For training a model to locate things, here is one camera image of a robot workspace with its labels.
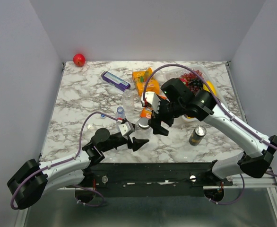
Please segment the clear wide-mouth plastic jar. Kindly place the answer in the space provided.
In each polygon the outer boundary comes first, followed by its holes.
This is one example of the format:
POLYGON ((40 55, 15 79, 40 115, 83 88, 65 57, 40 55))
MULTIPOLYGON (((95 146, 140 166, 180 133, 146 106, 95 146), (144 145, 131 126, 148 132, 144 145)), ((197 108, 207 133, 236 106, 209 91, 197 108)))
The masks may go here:
POLYGON ((149 129, 147 129, 147 130, 143 130, 138 127, 137 122, 135 123, 135 128, 134 128, 135 131, 134 131, 134 134, 132 137, 135 137, 137 139, 149 139, 150 140, 150 136, 151 136, 151 132, 152 132, 151 127, 149 127, 149 129))

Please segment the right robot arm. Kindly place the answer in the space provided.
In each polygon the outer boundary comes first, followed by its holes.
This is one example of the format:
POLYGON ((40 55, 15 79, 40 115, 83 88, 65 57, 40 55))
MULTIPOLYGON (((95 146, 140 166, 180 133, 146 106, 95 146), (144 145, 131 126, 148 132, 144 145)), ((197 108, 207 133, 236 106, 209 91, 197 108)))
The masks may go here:
POLYGON ((267 172, 277 150, 277 136, 257 132, 232 114, 216 96, 205 90, 194 94, 178 78, 165 82, 161 90, 165 99, 151 91, 141 98, 144 106, 152 108, 148 124, 154 134, 168 136, 169 131, 161 123, 172 126, 175 118, 186 115, 215 127, 243 149, 238 155, 213 161, 205 172, 208 184, 216 185, 228 176, 242 173, 261 178, 267 172))

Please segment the silver metal jar lid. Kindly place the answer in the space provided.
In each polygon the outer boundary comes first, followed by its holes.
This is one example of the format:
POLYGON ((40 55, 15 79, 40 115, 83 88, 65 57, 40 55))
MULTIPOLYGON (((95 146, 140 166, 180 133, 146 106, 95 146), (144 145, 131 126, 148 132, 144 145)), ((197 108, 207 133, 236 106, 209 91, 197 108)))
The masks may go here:
POLYGON ((148 118, 140 118, 137 122, 138 127, 143 130, 149 129, 150 126, 148 125, 148 120, 148 118))

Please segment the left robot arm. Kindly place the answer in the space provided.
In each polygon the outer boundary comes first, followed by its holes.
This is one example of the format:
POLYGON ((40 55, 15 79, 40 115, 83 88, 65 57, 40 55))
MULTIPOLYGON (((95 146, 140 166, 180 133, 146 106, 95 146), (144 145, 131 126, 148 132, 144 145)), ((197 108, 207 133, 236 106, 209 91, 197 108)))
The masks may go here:
POLYGON ((12 194, 10 206, 14 210, 23 210, 35 204, 47 190, 77 184, 89 186, 92 175, 84 169, 100 163, 104 152, 122 145, 137 151, 148 142, 127 130, 111 134, 108 129, 100 128, 88 144, 70 156, 40 163, 30 159, 7 182, 12 194))

